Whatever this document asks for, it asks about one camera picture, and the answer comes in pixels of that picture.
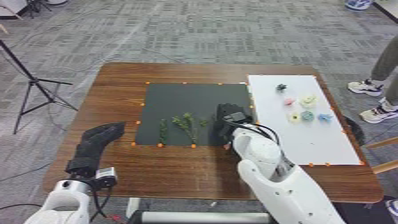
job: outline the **cable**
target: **cable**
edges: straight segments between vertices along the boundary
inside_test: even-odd
[[[29,174],[29,173],[39,171],[39,170],[41,170],[43,168],[46,168],[50,165],[52,165],[52,163],[45,164],[37,169],[34,169],[34,170],[23,172],[21,174],[18,174],[18,175],[14,175],[14,176],[4,178],[4,179],[0,180],[0,182],[4,182],[5,180],[9,180],[9,179],[13,179],[13,178],[16,178],[16,177],[20,177],[20,176],[23,176],[23,175]]]
[[[101,8],[98,8],[98,9],[93,9],[91,11],[84,12],[84,14],[82,14],[80,16],[73,17],[66,22],[62,22],[62,24],[52,26],[41,33],[36,33],[30,37],[27,37],[27,39],[25,39],[25,37],[23,37],[21,40],[18,41],[18,43],[16,43],[9,48],[13,49],[20,44],[25,44],[25,43],[30,41],[30,39],[32,39],[37,35],[41,35],[41,34],[45,34],[45,33],[48,33],[48,32],[59,31],[57,28],[62,29],[68,25],[71,25],[71,24],[68,24],[68,23],[78,21],[87,15],[91,15],[94,12],[98,12],[98,11],[100,11],[101,9],[105,9],[105,8],[109,8],[109,5],[107,5],[105,7],[101,7]]]
[[[50,112],[50,104],[46,106],[46,113],[48,113],[48,117],[50,117],[50,121],[53,123],[53,126],[62,130],[62,131],[68,131],[59,124],[55,124],[55,121],[53,121],[53,115],[52,115],[52,112]]]
[[[89,187],[91,187],[91,193],[93,193],[93,198],[94,198],[96,212],[98,212],[98,214],[101,214],[103,218],[107,219],[109,216],[103,213],[103,209],[101,209],[101,205],[100,205],[100,201],[98,201],[96,188],[94,188],[93,183],[89,181],[85,181],[85,180],[77,180],[77,179],[71,179],[71,180],[80,181],[82,183],[85,183],[89,185]]]
[[[263,126],[261,124],[254,124],[254,125],[256,125],[258,127],[265,128],[265,129],[272,132],[272,134],[274,134],[274,136],[276,136],[276,142],[277,142],[277,145],[281,145],[277,132],[276,132],[267,126]]]
[[[14,207],[18,207],[18,206],[36,206],[36,207],[41,207],[39,204],[25,203],[25,204],[14,204],[14,205],[9,205],[9,206],[4,206],[4,207],[0,208],[0,210],[4,210],[4,209],[7,209],[7,208],[14,208]]]
[[[231,126],[235,126],[235,127],[238,127],[238,128],[244,128],[244,129],[251,130],[252,132],[256,132],[265,138],[272,139],[270,135],[268,135],[263,131],[258,131],[258,130],[251,129],[247,126],[244,126],[244,125],[238,124],[238,123],[233,123],[233,122],[228,121],[228,120],[224,120],[224,122],[226,122]]]
[[[379,134],[370,141],[364,142],[364,145],[387,133],[387,131],[393,129],[393,127],[398,125],[398,123],[395,125],[391,125],[391,127],[387,128],[387,130],[382,132],[382,134]]]
[[[109,188],[107,198],[105,198],[103,204],[100,206],[101,209],[105,208],[105,205],[109,203],[110,195],[112,195],[112,187]],[[96,211],[94,215],[91,216],[91,222],[94,221],[98,214],[100,214],[100,211]]]

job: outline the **yellow object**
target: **yellow object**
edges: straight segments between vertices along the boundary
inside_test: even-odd
[[[299,123],[302,121],[300,114],[297,112],[288,114],[288,120],[292,123]]]
[[[302,107],[304,108],[313,108],[315,105],[316,105],[316,100],[318,100],[318,98],[316,98],[315,95],[309,95],[309,96],[302,97],[302,99],[300,99]]]

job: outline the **carpet floor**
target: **carpet floor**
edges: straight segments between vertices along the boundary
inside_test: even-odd
[[[324,76],[343,114],[359,123],[366,141],[398,134],[398,119],[368,124],[359,112],[380,97],[355,95],[347,82],[370,76],[398,26],[371,7],[347,10],[340,0],[71,0],[25,20],[2,21],[11,46],[41,78],[73,82],[61,95],[82,104],[101,65],[110,61],[190,64],[304,64]],[[43,203],[41,188],[77,113],[52,105],[23,117],[13,135],[27,78],[0,57],[0,207]],[[29,106],[43,96],[32,92]],[[396,146],[364,150],[371,165],[398,159]],[[386,195],[398,197],[398,171],[379,175]],[[123,216],[128,199],[112,198],[105,211]],[[148,199],[155,211],[263,211],[258,202]],[[0,223],[20,224],[37,208],[0,211]],[[96,223],[112,223],[98,218]]]

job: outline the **person's foot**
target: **person's foot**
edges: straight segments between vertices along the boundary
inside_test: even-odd
[[[348,83],[348,90],[354,93],[364,93],[370,96],[380,96],[380,94],[382,94],[382,85],[377,86],[371,83],[371,80],[366,79],[363,82],[350,82]]]
[[[398,117],[398,106],[389,104],[389,101],[382,99],[382,104],[371,110],[366,110],[359,116],[363,117],[364,121],[371,124],[380,123],[384,120]]]
[[[398,200],[391,200],[386,203],[389,212],[395,216],[398,216]]]

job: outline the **small object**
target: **small object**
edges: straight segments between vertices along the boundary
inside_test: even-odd
[[[199,120],[199,125],[204,128],[208,126],[208,120]]]
[[[231,143],[228,143],[222,147],[224,147],[226,150],[229,150],[231,149]]]
[[[299,115],[297,112],[288,115],[288,120],[290,120],[292,123],[300,122],[302,119],[300,119],[300,115]]]
[[[332,121],[332,115],[331,114],[320,114],[318,115],[318,120],[331,123]]]
[[[288,89],[288,86],[284,84],[277,85],[277,91],[283,92]]]
[[[190,113],[183,114],[183,119],[180,116],[172,117],[172,124],[181,128],[185,131],[192,145],[197,143],[197,129],[194,128],[196,119]]]
[[[300,115],[302,115],[302,120],[304,121],[309,121],[311,122],[315,120],[315,114],[313,114],[313,112],[304,111]]]
[[[315,107],[315,105],[316,105],[316,96],[315,96],[315,95],[306,96],[306,97],[302,98],[302,100],[300,100],[300,105],[302,105],[302,107],[308,108],[308,109]]]
[[[158,147],[160,148],[165,145],[167,137],[169,137],[167,120],[162,119],[160,124],[158,124]]]
[[[295,103],[295,99],[293,99],[293,98],[284,99],[283,104],[284,104],[286,106],[292,106],[293,103]]]

